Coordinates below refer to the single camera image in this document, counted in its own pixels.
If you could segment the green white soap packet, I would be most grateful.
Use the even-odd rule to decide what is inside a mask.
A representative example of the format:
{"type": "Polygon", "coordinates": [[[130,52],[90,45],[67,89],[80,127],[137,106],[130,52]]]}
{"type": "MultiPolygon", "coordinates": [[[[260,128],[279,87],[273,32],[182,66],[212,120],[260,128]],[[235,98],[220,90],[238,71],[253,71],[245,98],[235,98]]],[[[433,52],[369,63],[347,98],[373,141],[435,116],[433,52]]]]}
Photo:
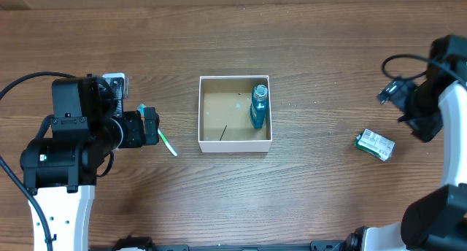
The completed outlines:
{"type": "Polygon", "coordinates": [[[392,157],[395,142],[366,128],[355,137],[354,145],[381,161],[387,161],[392,157]]]}

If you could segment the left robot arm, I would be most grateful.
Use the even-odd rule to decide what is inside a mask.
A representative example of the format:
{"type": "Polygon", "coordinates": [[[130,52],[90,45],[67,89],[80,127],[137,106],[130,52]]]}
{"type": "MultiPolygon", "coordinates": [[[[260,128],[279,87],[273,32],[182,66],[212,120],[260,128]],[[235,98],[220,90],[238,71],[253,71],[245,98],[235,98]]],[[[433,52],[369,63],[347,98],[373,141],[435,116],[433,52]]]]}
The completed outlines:
{"type": "Polygon", "coordinates": [[[124,111],[127,96],[123,73],[52,83],[53,114],[20,157],[30,205],[40,208],[31,212],[35,250],[87,250],[100,165],[118,149],[158,143],[155,108],[124,111]]]}

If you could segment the green white toothbrush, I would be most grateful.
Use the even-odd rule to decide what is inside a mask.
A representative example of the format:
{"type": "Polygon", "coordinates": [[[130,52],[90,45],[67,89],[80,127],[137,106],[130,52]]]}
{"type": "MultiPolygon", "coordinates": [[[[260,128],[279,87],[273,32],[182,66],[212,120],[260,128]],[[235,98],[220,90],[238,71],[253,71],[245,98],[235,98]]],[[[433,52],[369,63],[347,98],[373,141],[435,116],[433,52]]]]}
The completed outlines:
{"type": "MultiPolygon", "coordinates": [[[[142,115],[144,115],[144,108],[146,108],[144,104],[140,104],[137,108],[142,113],[142,115]]],[[[169,152],[174,157],[177,157],[178,153],[175,151],[175,149],[172,147],[172,145],[170,144],[170,142],[167,140],[167,138],[164,136],[163,132],[160,129],[158,129],[158,135],[160,138],[162,138],[162,141],[165,144],[166,148],[169,150],[169,152]]]]}

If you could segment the blue mouthwash bottle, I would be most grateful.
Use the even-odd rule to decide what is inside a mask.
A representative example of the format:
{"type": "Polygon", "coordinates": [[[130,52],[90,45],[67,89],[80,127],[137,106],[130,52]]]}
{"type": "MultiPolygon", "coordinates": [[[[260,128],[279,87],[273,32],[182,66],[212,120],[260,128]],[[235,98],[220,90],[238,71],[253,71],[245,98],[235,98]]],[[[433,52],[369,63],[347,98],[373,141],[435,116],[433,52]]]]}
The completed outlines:
{"type": "Polygon", "coordinates": [[[250,105],[250,119],[253,128],[261,129],[268,111],[269,90],[265,85],[257,85],[252,90],[252,99],[250,105]]]}

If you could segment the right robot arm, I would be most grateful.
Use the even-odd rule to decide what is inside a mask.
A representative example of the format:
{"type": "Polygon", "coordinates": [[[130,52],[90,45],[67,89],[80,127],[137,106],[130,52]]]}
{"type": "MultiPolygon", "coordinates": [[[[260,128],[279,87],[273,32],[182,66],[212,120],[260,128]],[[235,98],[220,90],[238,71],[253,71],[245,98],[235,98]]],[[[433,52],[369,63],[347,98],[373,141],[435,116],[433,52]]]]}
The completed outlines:
{"type": "Polygon", "coordinates": [[[360,227],[336,250],[466,249],[466,38],[448,34],[431,43],[429,55],[397,54],[386,58],[382,73],[390,83],[377,98],[391,102],[412,135],[421,142],[443,135],[443,168],[437,189],[410,204],[402,220],[382,227],[360,227]],[[415,77],[394,76],[389,62],[426,63],[415,77]]]}

